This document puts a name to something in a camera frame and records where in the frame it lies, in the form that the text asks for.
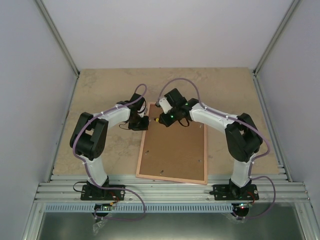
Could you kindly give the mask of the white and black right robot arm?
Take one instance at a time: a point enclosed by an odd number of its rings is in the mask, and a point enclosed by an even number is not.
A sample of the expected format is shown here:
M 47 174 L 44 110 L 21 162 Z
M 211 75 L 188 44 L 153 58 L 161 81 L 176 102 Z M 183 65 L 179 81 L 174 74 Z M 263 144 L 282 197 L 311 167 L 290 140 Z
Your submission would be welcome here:
M 196 98 L 187 100 L 177 88 L 159 97 L 156 106 L 163 110 L 158 122 L 166 127 L 185 119 L 188 125 L 191 121 L 198 122 L 225 134 L 228 152 L 234 159 L 228 192 L 236 200 L 247 195 L 252 183 L 252 163 L 263 143 L 250 115 L 229 115 Z

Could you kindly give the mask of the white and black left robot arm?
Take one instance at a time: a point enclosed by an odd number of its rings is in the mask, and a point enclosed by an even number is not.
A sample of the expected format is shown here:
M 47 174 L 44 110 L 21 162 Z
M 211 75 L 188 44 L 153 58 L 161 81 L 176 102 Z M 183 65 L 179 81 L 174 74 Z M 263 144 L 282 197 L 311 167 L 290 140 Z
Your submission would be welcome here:
M 128 124 L 131 131 L 146 131 L 149 117 L 145 115 L 147 104 L 145 98 L 134 93 L 130 100 L 120 101 L 111 109 L 91 114 L 80 115 L 70 139 L 74 156 L 83 162 L 88 182 L 92 185 L 92 194 L 99 200 L 110 193 L 109 177 L 106 174 L 102 153 L 104 151 L 108 130 L 121 123 Z

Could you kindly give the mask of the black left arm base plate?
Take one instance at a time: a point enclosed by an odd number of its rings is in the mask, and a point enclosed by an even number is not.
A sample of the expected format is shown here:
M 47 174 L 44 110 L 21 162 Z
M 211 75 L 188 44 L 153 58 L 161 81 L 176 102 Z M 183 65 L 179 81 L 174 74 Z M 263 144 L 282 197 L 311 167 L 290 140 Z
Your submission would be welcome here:
M 125 196 L 125 185 L 110 185 L 105 190 L 98 188 L 90 183 L 86 183 L 81 190 L 80 199 L 82 201 L 122 201 Z

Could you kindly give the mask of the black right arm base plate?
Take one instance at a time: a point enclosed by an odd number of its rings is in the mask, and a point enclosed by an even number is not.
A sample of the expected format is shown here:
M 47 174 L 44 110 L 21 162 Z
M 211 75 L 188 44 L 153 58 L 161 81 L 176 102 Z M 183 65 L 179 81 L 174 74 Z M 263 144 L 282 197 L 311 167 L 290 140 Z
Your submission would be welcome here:
M 209 194 L 213 195 L 216 201 L 256 201 L 260 199 L 255 184 L 251 184 L 243 189 L 231 187 L 228 184 L 214 184 Z

